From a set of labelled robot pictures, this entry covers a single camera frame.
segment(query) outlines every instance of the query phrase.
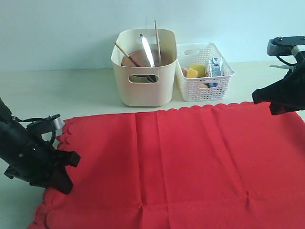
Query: cable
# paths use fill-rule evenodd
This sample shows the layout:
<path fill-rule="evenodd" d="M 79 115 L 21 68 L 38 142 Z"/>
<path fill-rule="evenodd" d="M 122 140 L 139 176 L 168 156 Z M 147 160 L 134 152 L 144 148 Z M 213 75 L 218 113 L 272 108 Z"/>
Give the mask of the cable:
<path fill-rule="evenodd" d="M 282 63 L 284 63 L 284 64 L 286 64 L 286 65 L 288 65 L 288 66 L 295 66 L 297 63 L 288 63 L 287 61 L 284 61 L 279 55 L 277 55 L 276 56 L 277 57 L 277 59 L 280 61 L 280 62 L 282 62 Z"/>
<path fill-rule="evenodd" d="M 55 128 L 54 128 L 54 126 L 53 126 L 53 124 L 52 124 L 52 122 L 50 120 L 47 120 L 45 118 L 29 118 L 29 119 L 21 120 L 18 117 L 14 116 L 14 121 L 16 121 L 16 122 L 24 122 L 24 123 L 27 123 L 27 122 L 36 122 L 36 121 L 48 122 L 51 125 L 51 129 L 52 129 L 52 136 L 51 136 L 51 140 L 50 140 L 50 145 L 53 145 L 53 143 L 55 142 L 56 132 L 55 132 Z"/>

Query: white table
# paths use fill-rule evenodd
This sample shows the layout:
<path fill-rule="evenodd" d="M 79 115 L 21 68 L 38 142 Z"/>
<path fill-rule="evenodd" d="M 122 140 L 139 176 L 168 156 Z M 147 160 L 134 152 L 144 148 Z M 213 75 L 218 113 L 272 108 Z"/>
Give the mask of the white table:
<path fill-rule="evenodd" d="M 286 69 L 270 68 L 280 62 L 232 63 L 235 71 L 226 97 L 218 101 L 184 102 L 175 83 L 173 99 L 163 107 L 127 107 L 119 99 L 113 70 L 0 73 L 0 97 L 20 119 L 60 114 L 61 120 L 86 115 L 155 111 L 182 106 L 252 101 L 251 93 L 283 78 Z M 305 112 L 298 112 L 305 118 Z M 0 159 L 0 228 L 24 229 L 42 202 L 43 189 L 3 175 Z"/>

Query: perforated basket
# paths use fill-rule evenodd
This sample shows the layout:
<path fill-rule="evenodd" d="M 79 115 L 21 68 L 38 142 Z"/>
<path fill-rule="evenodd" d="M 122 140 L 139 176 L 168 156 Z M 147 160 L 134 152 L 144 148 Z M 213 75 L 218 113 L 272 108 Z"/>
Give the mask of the perforated basket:
<path fill-rule="evenodd" d="M 213 57 L 221 57 L 223 59 L 223 76 L 192 79 L 184 77 L 181 67 L 188 69 L 188 66 L 193 63 L 202 63 L 208 68 L 208 60 Z M 231 77 L 234 74 L 235 72 L 221 55 L 215 44 L 206 42 L 177 45 L 176 75 L 182 98 L 185 101 L 223 99 L 229 87 Z M 217 85 L 203 88 L 203 84 Z"/>

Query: red tablecloth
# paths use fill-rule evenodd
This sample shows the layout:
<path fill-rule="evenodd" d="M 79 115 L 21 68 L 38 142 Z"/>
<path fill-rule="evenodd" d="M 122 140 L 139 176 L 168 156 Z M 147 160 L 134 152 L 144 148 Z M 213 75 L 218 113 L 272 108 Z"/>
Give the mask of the red tablecloth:
<path fill-rule="evenodd" d="M 65 120 L 74 189 L 47 189 L 29 228 L 304 229 L 305 124 L 268 106 Z"/>

